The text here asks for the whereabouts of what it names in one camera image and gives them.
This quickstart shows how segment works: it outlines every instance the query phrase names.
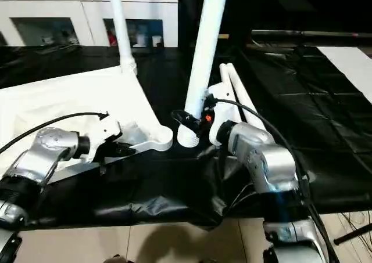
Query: tile floor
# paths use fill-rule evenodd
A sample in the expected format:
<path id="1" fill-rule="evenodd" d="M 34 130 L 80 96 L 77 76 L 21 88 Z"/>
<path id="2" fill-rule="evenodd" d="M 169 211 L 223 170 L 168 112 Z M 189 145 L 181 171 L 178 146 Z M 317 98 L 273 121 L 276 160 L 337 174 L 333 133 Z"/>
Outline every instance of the tile floor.
<path id="1" fill-rule="evenodd" d="M 366 212 L 351 216 L 356 226 L 368 221 Z M 322 218 L 332 239 L 350 231 L 338 214 Z M 23 232 L 22 237 L 16 263 L 101 263 L 115 254 L 126 255 L 136 263 L 197 263 L 203 258 L 221 263 L 256 263 L 263 262 L 262 251 L 268 246 L 262 219 L 228 219 L 209 233 L 179 223 L 39 230 Z M 336 251 L 341 262 L 372 262 L 359 239 L 336 247 Z"/>

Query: white pipe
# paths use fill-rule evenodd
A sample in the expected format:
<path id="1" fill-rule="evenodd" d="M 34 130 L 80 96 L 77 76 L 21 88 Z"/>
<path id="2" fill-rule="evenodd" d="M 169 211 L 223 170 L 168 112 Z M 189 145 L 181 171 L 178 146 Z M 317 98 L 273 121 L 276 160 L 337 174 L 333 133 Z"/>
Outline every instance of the white pipe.
<path id="1" fill-rule="evenodd" d="M 220 72 L 221 72 L 222 82 L 228 86 L 231 99 L 233 101 L 236 101 L 233 86 L 231 85 L 231 81 L 230 81 L 230 74 L 228 72 L 228 67 L 225 64 L 220 64 Z M 233 115 L 232 120 L 236 123 L 240 123 L 242 121 L 242 118 L 240 117 L 238 106 L 234 106 L 233 109 L 234 109 L 234 115 Z"/>
<path id="2" fill-rule="evenodd" d="M 225 2 L 226 0 L 204 0 L 203 4 L 185 104 L 185 111 L 198 119 L 201 117 L 208 88 Z M 195 147 L 199 143 L 196 134 L 183 125 L 178 129 L 177 140 L 184 147 Z"/>
<path id="3" fill-rule="evenodd" d="M 234 89 L 237 93 L 239 102 L 242 105 L 246 105 L 249 108 L 251 108 L 252 110 L 254 110 L 255 112 L 257 112 L 256 107 L 253 104 L 251 98 L 249 97 L 246 89 L 244 88 L 244 85 L 243 85 L 243 83 L 242 83 L 234 65 L 229 63 L 229 64 L 227 64 L 227 68 L 228 68 L 228 72 L 229 72 L 229 75 L 230 75 L 231 83 L 232 83 L 232 85 L 233 85 L 233 87 L 234 87 Z M 248 123 L 255 126 L 256 128 L 263 129 L 264 131 L 266 130 L 264 124 L 262 123 L 262 121 L 259 118 L 257 118 L 256 116 L 254 116 L 253 114 L 251 114 L 250 112 L 248 112 L 246 110 L 243 110 L 243 113 L 244 113 L 244 116 L 245 116 Z"/>
<path id="4" fill-rule="evenodd" d="M 113 18 L 115 25 L 115 33 L 117 39 L 117 45 L 119 46 L 120 54 L 120 66 L 121 68 L 129 67 L 137 75 L 137 65 L 133 59 L 126 18 L 124 17 L 123 5 L 121 0 L 110 0 L 111 7 L 113 10 Z"/>

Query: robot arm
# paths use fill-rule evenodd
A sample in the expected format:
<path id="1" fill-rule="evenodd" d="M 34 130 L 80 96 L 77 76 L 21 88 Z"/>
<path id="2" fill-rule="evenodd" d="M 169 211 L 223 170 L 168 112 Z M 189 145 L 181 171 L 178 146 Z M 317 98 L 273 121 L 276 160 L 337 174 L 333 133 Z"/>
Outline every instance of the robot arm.
<path id="1" fill-rule="evenodd" d="M 38 201 L 58 162 L 81 158 L 90 163 L 106 141 L 121 135 L 120 125 L 109 117 L 84 136 L 59 128 L 41 129 L 0 180 L 0 263 L 13 262 L 22 243 L 19 229 Z"/>
<path id="2" fill-rule="evenodd" d="M 298 179 L 290 152 L 272 135 L 247 123 L 224 122 L 217 140 L 249 171 L 264 211 L 264 262 L 326 262 L 312 219 L 296 204 Z"/>

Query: black tablecloth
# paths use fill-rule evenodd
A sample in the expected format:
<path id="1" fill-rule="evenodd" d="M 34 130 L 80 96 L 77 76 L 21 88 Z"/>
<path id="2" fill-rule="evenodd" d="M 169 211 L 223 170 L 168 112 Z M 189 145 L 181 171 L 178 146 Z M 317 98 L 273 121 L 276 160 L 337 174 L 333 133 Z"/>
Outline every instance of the black tablecloth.
<path id="1" fill-rule="evenodd" d="M 226 217 L 258 217 L 248 171 L 224 163 L 207 138 L 194 149 L 176 141 L 170 117 L 183 109 L 192 62 L 177 49 L 135 53 L 138 79 L 159 121 L 174 131 L 167 152 L 148 151 L 48 185 L 26 229 L 188 221 L 214 227 Z M 116 48 L 0 48 L 0 88 L 118 65 Z M 372 109 L 316 48 L 218 48 L 233 62 L 258 112 L 294 147 L 320 212 L 371 207 Z"/>

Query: red object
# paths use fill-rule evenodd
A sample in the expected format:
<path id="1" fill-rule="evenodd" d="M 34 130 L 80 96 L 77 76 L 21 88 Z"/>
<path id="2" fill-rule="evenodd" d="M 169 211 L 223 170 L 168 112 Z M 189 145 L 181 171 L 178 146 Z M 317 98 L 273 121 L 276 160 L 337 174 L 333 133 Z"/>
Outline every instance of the red object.
<path id="1" fill-rule="evenodd" d="M 117 45 L 116 37 L 113 34 L 109 34 L 108 37 L 110 46 L 116 46 Z"/>

